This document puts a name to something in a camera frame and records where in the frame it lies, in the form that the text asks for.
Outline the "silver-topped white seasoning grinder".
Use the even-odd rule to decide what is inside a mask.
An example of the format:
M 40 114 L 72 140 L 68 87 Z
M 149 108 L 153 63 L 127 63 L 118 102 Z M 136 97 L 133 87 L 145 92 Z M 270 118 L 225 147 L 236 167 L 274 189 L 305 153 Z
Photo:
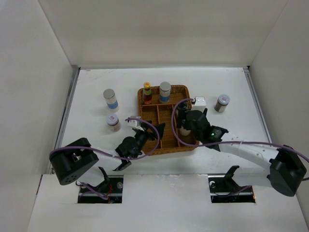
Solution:
M 185 129 L 184 127 L 179 128 L 179 133 L 182 136 L 188 136 L 191 133 L 191 130 Z

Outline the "white-lid dark spice jar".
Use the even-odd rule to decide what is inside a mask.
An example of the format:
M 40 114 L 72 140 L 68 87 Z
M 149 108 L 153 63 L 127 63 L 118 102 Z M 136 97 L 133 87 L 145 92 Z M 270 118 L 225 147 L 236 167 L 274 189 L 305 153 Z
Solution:
M 222 113 L 229 103 L 230 103 L 230 97 L 226 94 L 221 94 L 217 99 L 214 109 L 216 112 Z

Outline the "blue-label jar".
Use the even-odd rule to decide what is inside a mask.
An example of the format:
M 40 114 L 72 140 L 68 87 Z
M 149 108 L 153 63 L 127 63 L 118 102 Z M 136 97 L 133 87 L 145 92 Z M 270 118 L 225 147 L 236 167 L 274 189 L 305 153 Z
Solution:
M 119 110 L 119 104 L 115 95 L 115 92 L 113 89 L 106 89 L 103 92 L 103 97 L 106 101 L 107 107 L 108 109 L 112 112 L 112 113 L 116 113 Z
M 169 82 L 162 82 L 159 86 L 159 102 L 162 104 L 169 103 L 171 84 Z

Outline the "black-capped white seasoning shaker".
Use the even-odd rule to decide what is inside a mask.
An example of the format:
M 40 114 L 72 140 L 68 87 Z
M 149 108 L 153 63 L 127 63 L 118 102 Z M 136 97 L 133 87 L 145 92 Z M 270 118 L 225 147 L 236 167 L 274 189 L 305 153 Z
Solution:
M 178 106 L 177 106 L 177 109 L 186 109 L 187 110 L 187 113 L 189 112 L 189 105 L 188 105 L 188 102 L 187 101 L 183 101 L 181 102 Z

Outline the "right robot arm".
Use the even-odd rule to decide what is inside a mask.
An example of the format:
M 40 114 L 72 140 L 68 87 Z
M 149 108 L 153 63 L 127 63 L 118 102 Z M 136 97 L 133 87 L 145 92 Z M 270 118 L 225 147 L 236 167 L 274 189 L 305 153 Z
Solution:
M 304 157 L 286 145 L 244 141 L 227 129 L 214 126 L 207 120 L 207 110 L 173 110 L 177 116 L 177 128 L 191 131 L 199 146 L 232 154 L 248 160 L 265 170 L 263 176 L 277 192 L 292 197 L 304 180 L 307 169 Z

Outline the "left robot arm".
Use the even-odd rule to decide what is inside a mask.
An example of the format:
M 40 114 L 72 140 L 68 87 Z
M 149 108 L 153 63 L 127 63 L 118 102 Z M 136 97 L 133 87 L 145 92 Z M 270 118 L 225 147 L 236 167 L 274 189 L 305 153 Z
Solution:
M 122 171 L 133 160 L 151 155 L 163 138 L 166 124 L 155 126 L 152 121 L 145 121 L 140 117 L 129 117 L 126 122 L 135 135 L 124 138 L 114 151 L 93 148 L 86 138 L 80 138 L 65 147 L 51 151 L 49 160 L 59 183 L 63 186 L 68 185 L 85 174 L 99 161 L 97 153 L 120 160 L 121 164 L 115 171 Z

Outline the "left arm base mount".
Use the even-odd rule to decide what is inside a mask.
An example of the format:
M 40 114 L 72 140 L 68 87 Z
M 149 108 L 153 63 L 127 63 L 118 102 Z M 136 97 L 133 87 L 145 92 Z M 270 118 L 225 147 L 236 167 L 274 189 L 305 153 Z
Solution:
M 75 185 L 78 186 L 79 195 L 77 203 L 102 203 L 102 204 L 116 204 L 122 203 L 124 178 L 122 175 L 107 175 L 102 167 L 99 167 L 103 174 L 103 181 L 97 186 L 87 184 L 99 195 L 89 190 L 81 182 L 76 181 Z

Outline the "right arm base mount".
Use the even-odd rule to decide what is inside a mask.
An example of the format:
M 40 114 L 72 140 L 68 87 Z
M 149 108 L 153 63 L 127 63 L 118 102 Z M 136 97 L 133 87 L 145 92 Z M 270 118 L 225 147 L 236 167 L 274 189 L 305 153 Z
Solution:
M 225 174 L 208 175 L 212 203 L 255 203 L 252 186 L 239 186 L 233 180 L 238 168 L 234 165 Z

